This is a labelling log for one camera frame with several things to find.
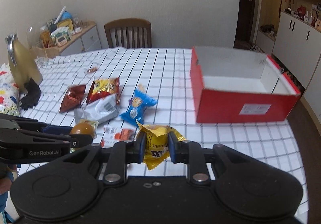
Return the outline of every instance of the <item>wooden floor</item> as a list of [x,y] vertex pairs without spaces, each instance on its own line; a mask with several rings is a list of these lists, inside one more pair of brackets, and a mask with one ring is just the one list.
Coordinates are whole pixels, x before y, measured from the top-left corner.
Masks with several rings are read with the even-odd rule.
[[320,224],[321,137],[301,101],[297,102],[287,119],[298,143],[305,170],[309,196],[308,224]]

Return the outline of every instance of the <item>dark door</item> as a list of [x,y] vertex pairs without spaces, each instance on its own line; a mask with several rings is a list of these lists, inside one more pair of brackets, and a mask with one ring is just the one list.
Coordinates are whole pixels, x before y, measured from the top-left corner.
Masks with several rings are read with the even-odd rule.
[[251,37],[255,0],[240,0],[236,40],[248,42]]

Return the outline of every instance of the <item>white tablecloth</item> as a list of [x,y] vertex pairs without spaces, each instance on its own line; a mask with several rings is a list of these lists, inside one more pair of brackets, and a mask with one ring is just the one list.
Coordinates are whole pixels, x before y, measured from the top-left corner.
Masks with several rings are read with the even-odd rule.
[[[120,77],[121,110],[126,111],[138,83],[147,94],[157,98],[158,104],[147,109],[145,123],[171,125],[191,141],[205,148],[221,143],[274,167],[287,171],[299,179],[304,196],[297,211],[308,210],[307,184],[300,152],[288,121],[257,124],[196,124],[191,81],[189,77],[190,49],[124,49],[114,48],[70,56],[58,56],[41,68],[43,81],[41,98],[33,109],[22,112],[54,125],[73,126],[73,111],[59,114],[61,101],[70,85],[88,84],[93,79]],[[87,74],[90,67],[99,67]],[[115,127],[134,128],[119,117],[107,122]],[[101,124],[97,129],[99,143],[104,135]],[[39,163],[22,165],[19,174],[39,167]],[[148,171],[145,164],[132,164],[129,175],[171,176],[185,175],[186,165],[172,164],[170,159]]]

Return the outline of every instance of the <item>open cardboard box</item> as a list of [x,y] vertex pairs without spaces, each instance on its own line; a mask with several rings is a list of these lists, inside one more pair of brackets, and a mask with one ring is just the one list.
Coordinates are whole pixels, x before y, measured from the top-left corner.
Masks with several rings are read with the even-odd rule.
[[300,91],[269,56],[194,47],[190,72],[197,123],[283,121]]

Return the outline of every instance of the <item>yellow snack package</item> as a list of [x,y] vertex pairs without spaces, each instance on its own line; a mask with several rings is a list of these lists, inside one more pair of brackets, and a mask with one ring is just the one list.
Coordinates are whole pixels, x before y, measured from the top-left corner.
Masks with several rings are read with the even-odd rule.
[[142,125],[136,120],[139,130],[146,133],[146,148],[143,162],[152,170],[170,156],[167,134],[173,132],[181,142],[186,140],[176,129],[168,125]]

